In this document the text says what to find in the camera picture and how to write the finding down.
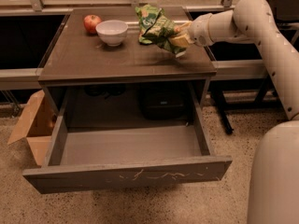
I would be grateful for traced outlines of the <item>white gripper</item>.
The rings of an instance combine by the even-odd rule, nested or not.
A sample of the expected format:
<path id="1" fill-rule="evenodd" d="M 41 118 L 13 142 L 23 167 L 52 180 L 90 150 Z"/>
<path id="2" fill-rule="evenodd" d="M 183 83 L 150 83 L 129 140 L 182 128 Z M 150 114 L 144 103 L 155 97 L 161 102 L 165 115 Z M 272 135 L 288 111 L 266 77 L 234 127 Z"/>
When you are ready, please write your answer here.
<path id="1" fill-rule="evenodd" d="M 194 21 L 187 21 L 174 27 L 175 33 L 180 33 L 188 29 L 189 34 L 171 36 L 169 41 L 172 45 L 188 48 L 193 43 L 200 47 L 207 47 L 214 44 L 209 34 L 209 20 L 211 13 L 201 15 Z"/>

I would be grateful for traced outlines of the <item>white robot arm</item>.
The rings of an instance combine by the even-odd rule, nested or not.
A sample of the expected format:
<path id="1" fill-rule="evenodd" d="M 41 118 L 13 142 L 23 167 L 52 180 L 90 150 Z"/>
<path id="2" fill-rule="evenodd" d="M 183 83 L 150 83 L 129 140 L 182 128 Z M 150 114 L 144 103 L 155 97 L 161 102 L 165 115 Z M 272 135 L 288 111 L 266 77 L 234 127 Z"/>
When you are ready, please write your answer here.
<path id="1" fill-rule="evenodd" d="M 256 147 L 247 224 L 299 224 L 299 53 L 278 30 L 266 0 L 239 0 L 232 10 L 182 25 L 183 46 L 217 42 L 256 46 L 288 117 Z"/>

